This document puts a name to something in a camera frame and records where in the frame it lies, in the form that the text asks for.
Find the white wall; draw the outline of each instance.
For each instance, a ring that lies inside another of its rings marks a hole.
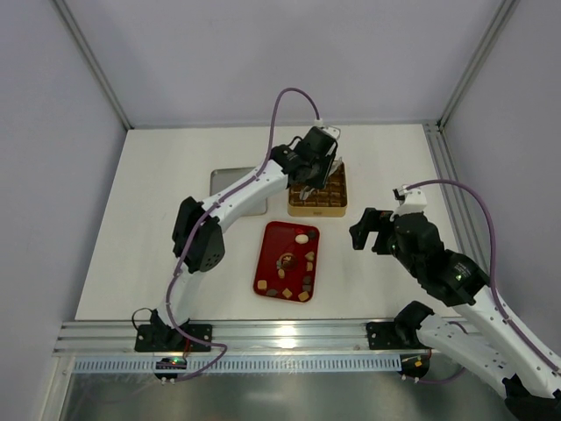
[[[502,294],[561,353],[561,3],[521,1],[447,127],[487,200]]]
[[[124,130],[49,2],[0,3],[0,411],[36,414]]]
[[[434,120],[501,1],[67,2],[132,123],[162,126],[262,125],[287,86],[338,122]],[[309,122],[297,96],[280,115]]]

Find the white table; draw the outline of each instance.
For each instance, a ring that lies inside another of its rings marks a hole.
[[[365,207],[395,208],[392,189],[436,178],[421,125],[342,126],[349,206],[344,218],[292,218],[287,192],[269,198],[265,215],[239,219],[224,235],[224,260],[199,290],[195,319],[390,318],[418,300],[454,316],[429,297],[397,260],[352,250],[348,229]],[[308,127],[279,127],[275,144]],[[252,167],[262,158],[267,127],[130,131],[89,266],[77,320],[129,319],[163,299],[174,267],[171,233],[181,201],[209,195],[217,168]],[[457,249],[438,187],[424,189],[427,217]],[[257,296],[252,280],[263,231],[272,220],[315,225],[321,232],[314,297],[288,303]]]

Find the metal tray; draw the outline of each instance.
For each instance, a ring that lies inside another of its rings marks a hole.
[[[210,195],[213,196],[221,192],[252,170],[253,167],[215,169],[210,173]],[[244,216],[254,217],[263,215],[266,213],[266,209],[267,200],[265,199],[247,211]]]

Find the purple cable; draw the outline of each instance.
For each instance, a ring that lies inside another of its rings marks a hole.
[[[193,373],[190,373],[188,375],[184,375],[182,377],[178,377],[175,381],[176,382],[184,382],[186,380],[190,380],[194,377],[197,377],[198,375],[200,375],[201,373],[203,373],[205,370],[207,370],[208,368],[212,367],[214,364],[216,364],[218,362],[218,360],[220,360],[222,357],[224,357],[224,354],[226,353],[226,351],[228,351],[228,346],[226,344],[220,344],[220,343],[214,343],[214,342],[207,342],[205,340],[201,340],[198,338],[195,338],[194,336],[189,335],[187,332],[183,331],[180,326],[177,325],[177,322],[175,321],[174,318],[174,314],[171,311],[171,303],[170,303],[170,299],[171,299],[171,295],[172,295],[172,291],[174,289],[174,285],[177,283],[177,280],[179,279],[182,270],[181,270],[181,265],[183,264],[183,261],[185,261],[185,257],[187,256],[187,252],[189,250],[189,248],[191,247],[191,244],[193,243],[193,239],[195,238],[196,232],[198,231],[199,227],[202,225],[202,223],[204,222],[204,220],[206,219],[206,217],[208,215],[210,215],[210,213],[219,208],[220,207],[220,203],[222,203],[224,200],[226,200],[227,198],[231,197],[232,195],[238,193],[241,189],[245,188],[246,186],[248,186],[249,184],[251,184],[252,182],[254,182],[262,173],[263,171],[265,171],[266,168],[266,164],[268,163],[269,159],[271,158],[271,150],[273,149],[273,137],[274,137],[274,126],[276,123],[276,119],[277,119],[277,113],[279,111],[279,104],[281,103],[281,98],[284,94],[286,94],[287,92],[297,92],[303,96],[306,97],[306,99],[308,99],[309,103],[312,105],[314,112],[316,114],[316,119],[319,119],[319,111],[316,107],[316,103],[314,103],[314,100],[311,98],[311,96],[309,96],[306,92],[304,92],[301,89],[298,88],[285,88],[283,89],[279,95],[277,96],[276,101],[274,102],[274,107],[273,107],[273,115],[271,116],[271,127],[269,130],[269,143],[267,145],[267,150],[266,150],[266,154],[265,154],[265,159],[263,160],[263,163],[261,164],[261,167],[259,167],[258,171],[255,173],[255,175],[253,175],[252,177],[250,177],[249,179],[247,179],[245,182],[241,183],[239,186],[235,187],[234,189],[228,191],[227,193],[225,193],[223,196],[221,196],[220,199],[218,199],[217,202],[214,202],[202,215],[201,217],[196,221],[195,223],[195,227],[191,230],[191,232],[189,233],[188,237],[187,237],[187,241],[185,242],[185,246],[183,247],[183,251],[181,252],[181,256],[179,258],[179,260],[177,261],[177,265],[175,266],[175,270],[174,270],[174,276],[171,280],[171,282],[169,283],[169,285],[167,286],[167,290],[166,290],[166,313],[167,313],[167,317],[169,318],[169,321],[172,324],[172,327],[184,338],[187,338],[197,344],[201,344],[201,345],[205,345],[205,346],[218,346],[222,348],[222,352],[211,362],[209,362],[207,365],[205,365],[204,367],[196,370]]]
[[[526,344],[528,348],[530,348],[549,368],[551,368],[554,372],[558,372],[559,367],[553,361],[547,358],[547,356],[544,353],[542,353],[536,345],[534,345],[531,339],[528,338],[528,336],[526,336],[526,334],[522,331],[522,329],[518,327],[518,325],[514,322],[514,320],[510,318],[507,311],[502,306],[501,300],[499,299],[499,291],[497,289],[497,283],[495,280],[495,269],[497,266],[497,244],[496,244],[494,224],[493,224],[493,219],[491,218],[491,213],[489,212],[489,209],[487,208],[485,202],[483,201],[483,198],[471,187],[466,186],[462,182],[456,182],[454,180],[427,180],[426,182],[416,182],[415,184],[411,184],[410,186],[407,186],[407,190],[417,189],[419,187],[428,186],[431,184],[449,184],[451,186],[456,186],[462,190],[467,191],[477,201],[480,208],[483,210],[483,213],[485,214],[487,228],[489,229],[489,242],[491,243],[489,281],[490,281],[490,289],[491,289],[491,294],[493,295],[494,304],[496,305],[496,308],[501,314],[502,318],[505,320],[505,322],[508,323],[508,325],[513,329],[513,331],[516,332],[516,334],[522,340],[522,342],[524,342],[524,344]]]
[[[459,327],[462,330],[463,333],[467,334],[467,330],[460,323],[458,323],[458,322],[448,322],[448,323],[449,323],[449,325],[456,325],[457,327]],[[465,369],[465,367],[462,367],[462,368],[459,369],[459,371],[456,374],[451,375],[447,379],[443,379],[443,380],[423,380],[423,379],[419,379],[419,380],[417,380],[417,383],[432,384],[432,385],[444,385],[444,384],[454,382],[459,377],[464,375],[466,372],[467,372],[467,370]]]

